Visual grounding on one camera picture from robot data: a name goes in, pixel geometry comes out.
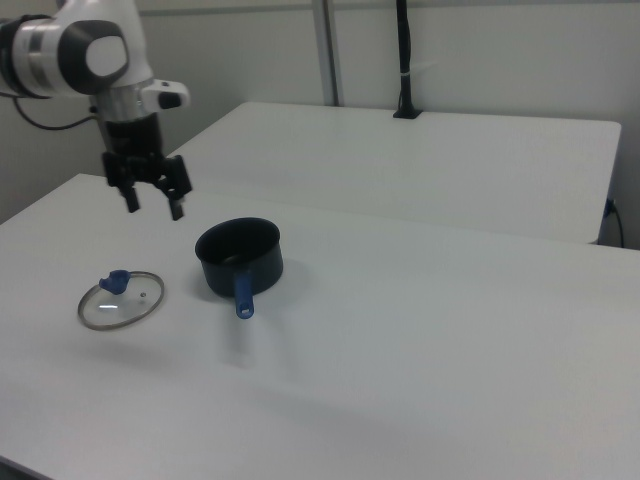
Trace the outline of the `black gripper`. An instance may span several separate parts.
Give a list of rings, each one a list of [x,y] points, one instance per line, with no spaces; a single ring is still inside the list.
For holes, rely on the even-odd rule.
[[[102,164],[107,184],[117,188],[130,213],[139,208],[135,182],[160,185],[174,221],[184,216],[182,203],[192,191],[184,159],[163,155],[158,115],[153,113],[129,122],[106,122],[107,151]]]

